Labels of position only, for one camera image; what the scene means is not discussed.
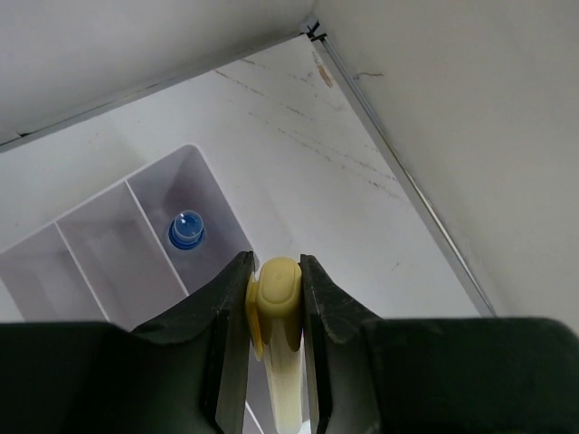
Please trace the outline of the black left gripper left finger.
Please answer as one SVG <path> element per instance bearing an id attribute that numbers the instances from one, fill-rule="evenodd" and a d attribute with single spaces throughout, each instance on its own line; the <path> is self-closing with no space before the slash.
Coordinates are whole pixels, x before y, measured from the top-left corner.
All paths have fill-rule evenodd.
<path id="1" fill-rule="evenodd" d="M 105 322 L 1 327 L 4 433 L 239 433 L 254 256 L 127 331 Z"/>

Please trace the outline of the yellow highlighter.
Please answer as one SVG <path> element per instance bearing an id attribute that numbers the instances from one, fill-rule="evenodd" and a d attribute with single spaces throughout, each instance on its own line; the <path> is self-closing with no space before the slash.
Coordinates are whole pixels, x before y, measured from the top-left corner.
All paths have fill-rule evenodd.
<path id="1" fill-rule="evenodd" d="M 293 259 L 278 257 L 250 277 L 245 311 L 256 359 L 263 362 L 275 430 L 302 428 L 302 271 Z"/>

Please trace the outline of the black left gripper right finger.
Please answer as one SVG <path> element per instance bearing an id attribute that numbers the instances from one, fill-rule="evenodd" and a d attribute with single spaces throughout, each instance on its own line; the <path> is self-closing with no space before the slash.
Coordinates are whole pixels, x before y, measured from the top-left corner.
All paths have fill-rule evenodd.
<path id="1" fill-rule="evenodd" d="M 302 255 L 315 433 L 575 433 L 578 338 L 541 317 L 386 319 Z"/>

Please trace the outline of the clear bottle blue cap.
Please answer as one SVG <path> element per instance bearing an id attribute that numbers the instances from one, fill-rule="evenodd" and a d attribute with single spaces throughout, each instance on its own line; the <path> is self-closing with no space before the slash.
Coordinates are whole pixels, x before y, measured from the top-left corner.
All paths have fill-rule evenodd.
<path id="1" fill-rule="evenodd" d="M 205 238 L 202 216 L 195 211 L 180 212 L 170 223 L 167 230 L 169 242 L 179 250 L 194 250 Z"/>

